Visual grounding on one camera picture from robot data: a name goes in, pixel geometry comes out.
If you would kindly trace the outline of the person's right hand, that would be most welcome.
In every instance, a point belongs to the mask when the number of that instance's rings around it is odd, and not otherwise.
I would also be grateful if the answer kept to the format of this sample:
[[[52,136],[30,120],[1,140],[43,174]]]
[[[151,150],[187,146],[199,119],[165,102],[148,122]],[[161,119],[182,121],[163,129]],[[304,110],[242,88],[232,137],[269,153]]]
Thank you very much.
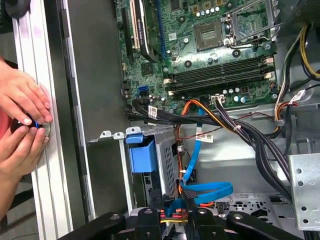
[[[47,145],[44,128],[21,126],[13,133],[8,129],[0,139],[0,180],[19,182],[31,173]]]

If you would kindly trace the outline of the person's left hand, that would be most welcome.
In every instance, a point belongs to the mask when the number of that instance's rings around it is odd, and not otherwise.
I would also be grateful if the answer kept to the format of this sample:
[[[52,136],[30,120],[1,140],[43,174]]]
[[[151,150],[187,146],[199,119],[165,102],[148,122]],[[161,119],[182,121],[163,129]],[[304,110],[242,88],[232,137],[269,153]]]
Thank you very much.
[[[12,68],[4,59],[0,60],[0,107],[27,126],[32,120],[39,124],[53,121],[44,91],[30,75]]]

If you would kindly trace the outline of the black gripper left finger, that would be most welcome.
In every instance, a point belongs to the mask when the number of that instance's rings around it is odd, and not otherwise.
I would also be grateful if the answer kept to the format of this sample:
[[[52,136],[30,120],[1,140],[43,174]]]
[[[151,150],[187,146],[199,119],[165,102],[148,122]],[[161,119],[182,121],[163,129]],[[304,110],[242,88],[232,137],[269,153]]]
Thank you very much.
[[[161,190],[150,192],[147,207],[135,208],[126,217],[118,212],[108,212],[89,223],[62,236],[61,240],[160,240]]]

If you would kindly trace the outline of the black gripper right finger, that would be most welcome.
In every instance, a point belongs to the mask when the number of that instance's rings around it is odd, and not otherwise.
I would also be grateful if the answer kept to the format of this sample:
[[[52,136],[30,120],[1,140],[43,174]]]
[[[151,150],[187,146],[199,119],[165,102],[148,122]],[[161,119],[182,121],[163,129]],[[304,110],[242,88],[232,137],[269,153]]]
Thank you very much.
[[[188,240],[299,240],[300,238],[255,216],[231,211],[226,217],[198,207],[193,191],[183,189],[188,214],[185,234]]]

